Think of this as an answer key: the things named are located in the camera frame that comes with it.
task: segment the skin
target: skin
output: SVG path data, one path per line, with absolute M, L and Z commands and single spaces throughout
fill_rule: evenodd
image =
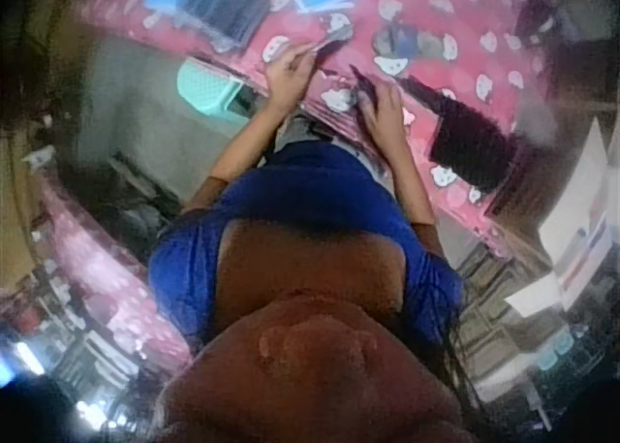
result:
M 312 46 L 291 45 L 268 67 L 269 101 L 186 211 L 208 209 L 256 166 L 305 94 Z M 377 113 L 361 99 L 368 131 L 420 242 L 441 253 L 405 142 L 400 93 L 374 83 Z M 218 255 L 219 335 L 160 396 L 156 441 L 474 441 L 455 397 L 382 326 L 402 307 L 404 273 L 402 249 L 384 237 L 316 239 L 277 224 L 232 222 Z

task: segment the paper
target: paper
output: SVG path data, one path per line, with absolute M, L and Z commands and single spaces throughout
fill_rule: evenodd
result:
M 534 315 L 560 301 L 560 283 L 555 272 L 506 298 L 506 302 L 514 307 L 521 317 Z
M 539 229 L 542 246 L 554 265 L 560 261 L 579 229 L 588 231 L 590 207 L 601 188 L 606 167 L 601 128 L 595 118 L 571 180 Z

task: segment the light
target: light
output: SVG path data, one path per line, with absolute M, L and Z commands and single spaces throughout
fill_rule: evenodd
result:
M 106 413 L 97 404 L 87 405 L 84 401 L 78 401 L 76 409 L 79 411 L 79 416 L 95 430 L 100 430 L 108 419 Z
M 88 409 L 88 404 L 86 404 L 84 401 L 78 401 L 76 403 L 76 409 L 79 412 L 86 412 L 86 409 Z
M 41 365 L 39 360 L 37 360 L 35 355 L 32 354 L 32 351 L 30 351 L 30 348 L 26 343 L 20 341 L 18 344 L 15 345 L 15 348 L 17 349 L 17 353 L 19 354 L 21 359 L 26 363 L 28 368 L 32 370 L 33 373 L 36 373 L 37 375 L 43 375 L 44 373 L 46 373 L 46 371 L 43 369 L 43 366 Z

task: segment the black brush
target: black brush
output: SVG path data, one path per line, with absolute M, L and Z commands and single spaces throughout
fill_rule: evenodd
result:
M 354 65 L 349 65 L 349 67 L 351 68 L 351 71 L 353 72 L 354 76 L 357 79 L 357 91 L 361 91 L 364 94 L 366 94 L 366 96 L 368 96 L 368 99 L 370 99 L 370 102 L 372 103 L 372 107 L 375 109 L 375 113 L 376 113 L 377 108 L 379 107 L 379 98 L 377 97 L 377 91 L 375 89 L 375 85 L 372 83 L 372 81 L 368 77 L 363 75 L 357 69 L 357 67 L 355 67 Z
M 451 168 L 484 194 L 497 189 L 512 168 L 517 150 L 514 137 L 506 138 L 497 124 L 479 111 L 414 77 L 399 79 L 398 83 L 440 117 L 430 160 Z

